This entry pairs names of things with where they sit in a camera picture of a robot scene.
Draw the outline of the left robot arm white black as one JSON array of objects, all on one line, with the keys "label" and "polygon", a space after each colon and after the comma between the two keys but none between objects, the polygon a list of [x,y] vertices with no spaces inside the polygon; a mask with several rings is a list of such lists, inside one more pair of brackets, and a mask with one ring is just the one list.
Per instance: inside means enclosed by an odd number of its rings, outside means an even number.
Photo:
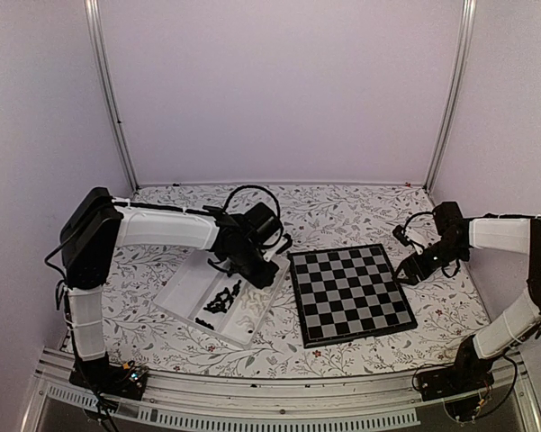
[{"label": "left robot arm white black", "polygon": [[44,264],[60,274],[65,288],[79,371],[96,390],[106,391],[116,373],[104,342],[102,291],[118,250],[160,246],[202,251],[214,271],[265,289],[279,272],[276,256],[291,245],[279,202],[257,202],[246,211],[230,212],[227,203],[195,209],[134,202],[96,187],[70,216]]}]

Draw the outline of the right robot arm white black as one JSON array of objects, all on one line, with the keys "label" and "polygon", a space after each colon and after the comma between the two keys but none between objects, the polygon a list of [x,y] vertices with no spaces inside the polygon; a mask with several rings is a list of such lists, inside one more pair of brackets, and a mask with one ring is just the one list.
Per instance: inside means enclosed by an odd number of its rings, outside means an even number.
[{"label": "right robot arm white black", "polygon": [[461,342],[447,374],[454,392],[467,392],[508,349],[541,333],[541,215],[465,217],[457,202],[426,211],[437,239],[412,228],[410,216],[393,236],[413,249],[397,267],[396,280],[414,286],[450,265],[468,264],[491,323]]}]

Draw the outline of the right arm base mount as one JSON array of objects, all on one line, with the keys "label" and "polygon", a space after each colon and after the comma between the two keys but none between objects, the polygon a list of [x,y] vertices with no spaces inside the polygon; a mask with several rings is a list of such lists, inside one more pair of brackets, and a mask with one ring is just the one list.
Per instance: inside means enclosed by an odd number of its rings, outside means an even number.
[{"label": "right arm base mount", "polygon": [[448,417],[459,423],[475,421],[491,396],[492,365],[492,360],[455,360],[448,367],[417,370],[412,386],[423,401],[456,396],[444,405]]}]

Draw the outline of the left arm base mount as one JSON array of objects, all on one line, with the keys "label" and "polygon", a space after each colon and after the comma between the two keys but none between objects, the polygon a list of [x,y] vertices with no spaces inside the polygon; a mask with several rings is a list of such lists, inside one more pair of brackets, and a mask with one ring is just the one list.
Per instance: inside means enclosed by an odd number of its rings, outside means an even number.
[{"label": "left arm base mount", "polygon": [[141,401],[146,390],[148,373],[147,366],[134,361],[114,365],[106,357],[92,361],[76,360],[69,382],[94,394]]}]

